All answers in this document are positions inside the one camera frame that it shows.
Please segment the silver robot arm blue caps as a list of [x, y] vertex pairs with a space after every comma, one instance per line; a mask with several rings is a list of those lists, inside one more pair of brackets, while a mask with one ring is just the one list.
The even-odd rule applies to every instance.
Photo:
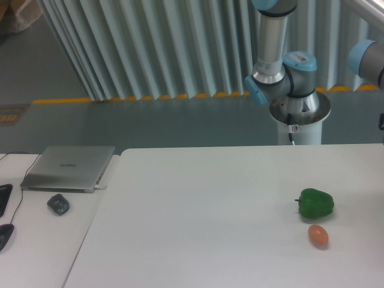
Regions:
[[[383, 32], [383, 1], [343, 1]], [[315, 91], [316, 58], [307, 52], [283, 55], [287, 23], [298, 1], [252, 1], [261, 15], [257, 62], [245, 87], [257, 104], [268, 104], [284, 125], [310, 125], [325, 120], [331, 104]], [[383, 90], [383, 44], [364, 40], [351, 49], [347, 64], [360, 78]]]

